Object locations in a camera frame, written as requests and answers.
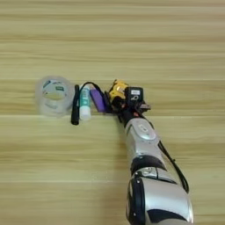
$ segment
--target wood grain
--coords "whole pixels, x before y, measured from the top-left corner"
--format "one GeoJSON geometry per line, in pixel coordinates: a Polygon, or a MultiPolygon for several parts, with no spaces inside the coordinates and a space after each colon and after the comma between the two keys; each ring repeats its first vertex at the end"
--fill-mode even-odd
{"type": "Polygon", "coordinates": [[[144,87],[196,224],[224,224],[224,28],[222,0],[0,0],[0,224],[127,224],[123,127],[39,115],[48,75],[144,87]]]}

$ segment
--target yellow object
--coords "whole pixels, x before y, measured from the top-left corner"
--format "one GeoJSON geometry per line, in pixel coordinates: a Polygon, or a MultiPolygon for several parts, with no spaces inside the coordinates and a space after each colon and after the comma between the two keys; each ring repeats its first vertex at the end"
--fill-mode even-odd
{"type": "Polygon", "coordinates": [[[128,84],[124,83],[123,81],[115,80],[109,92],[111,102],[114,100],[115,97],[121,97],[125,99],[124,90],[127,87],[128,87],[128,84]]]}

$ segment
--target tape label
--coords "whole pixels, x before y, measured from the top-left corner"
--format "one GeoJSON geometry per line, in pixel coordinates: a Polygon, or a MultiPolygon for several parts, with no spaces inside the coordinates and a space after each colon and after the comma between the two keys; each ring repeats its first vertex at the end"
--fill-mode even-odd
{"type": "Polygon", "coordinates": [[[48,80],[43,85],[42,96],[52,100],[62,100],[68,96],[68,89],[61,81],[48,80]]]}

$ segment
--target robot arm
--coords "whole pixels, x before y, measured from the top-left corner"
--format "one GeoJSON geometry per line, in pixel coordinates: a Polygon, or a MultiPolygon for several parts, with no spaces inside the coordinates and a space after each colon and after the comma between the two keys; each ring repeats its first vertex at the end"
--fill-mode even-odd
{"type": "Polygon", "coordinates": [[[166,170],[154,128],[147,120],[134,118],[125,130],[132,174],[127,194],[130,224],[192,224],[191,201],[166,170]]]}
{"type": "Polygon", "coordinates": [[[193,213],[188,184],[153,126],[142,116],[149,109],[143,100],[143,89],[116,80],[105,96],[105,102],[109,102],[125,126],[132,175],[127,191],[130,224],[191,225],[193,213]],[[184,188],[167,171],[162,152],[171,160],[184,188]]]}

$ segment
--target black marker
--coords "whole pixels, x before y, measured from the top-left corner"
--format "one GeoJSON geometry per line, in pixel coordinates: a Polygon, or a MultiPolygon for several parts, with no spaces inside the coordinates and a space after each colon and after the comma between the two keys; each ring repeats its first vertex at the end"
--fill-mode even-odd
{"type": "Polygon", "coordinates": [[[71,124],[79,125],[79,85],[75,85],[75,96],[73,101],[73,108],[71,113],[71,124]]]}

